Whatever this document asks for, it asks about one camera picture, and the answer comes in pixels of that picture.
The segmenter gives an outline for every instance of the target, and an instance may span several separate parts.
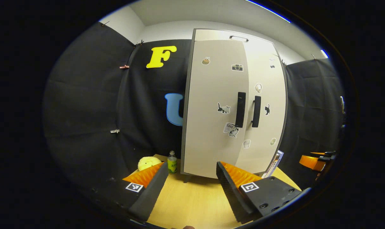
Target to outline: cabinet leg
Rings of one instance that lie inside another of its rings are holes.
[[[191,177],[193,177],[193,176],[192,175],[185,175],[184,176],[184,183],[187,183],[188,181],[190,181]]]

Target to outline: yellow label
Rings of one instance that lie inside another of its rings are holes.
[[[177,171],[177,161],[167,160],[168,163],[168,172],[175,173]]]
[[[161,68],[164,65],[161,62],[162,58],[163,58],[163,61],[168,61],[168,58],[170,58],[169,51],[175,52],[177,51],[177,47],[176,46],[155,47],[155,48],[152,48],[151,50],[153,51],[153,54],[151,55],[150,63],[146,65],[146,68]]]

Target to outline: white wall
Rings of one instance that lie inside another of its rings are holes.
[[[286,45],[283,45],[282,43],[259,32],[219,22],[176,21],[155,24],[151,26],[146,26],[143,31],[139,34],[137,40],[140,41],[143,39],[144,42],[151,42],[167,39],[191,39],[193,37],[194,29],[219,29],[246,33],[273,42],[277,51],[279,52],[280,58],[286,64],[293,64],[306,60]]]
[[[99,21],[104,24],[109,22],[106,24],[107,26],[120,33],[133,44],[140,43],[138,38],[145,26],[130,6],[123,6]]]

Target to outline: blue letter u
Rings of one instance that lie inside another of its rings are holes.
[[[167,120],[176,126],[183,126],[183,118],[181,118],[178,113],[180,100],[183,99],[182,94],[168,93],[164,97],[167,100]]]

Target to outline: white cabinet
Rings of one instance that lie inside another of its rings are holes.
[[[217,161],[252,173],[265,171],[280,143],[286,99],[282,64],[271,42],[238,32],[195,29],[181,173],[217,178]]]

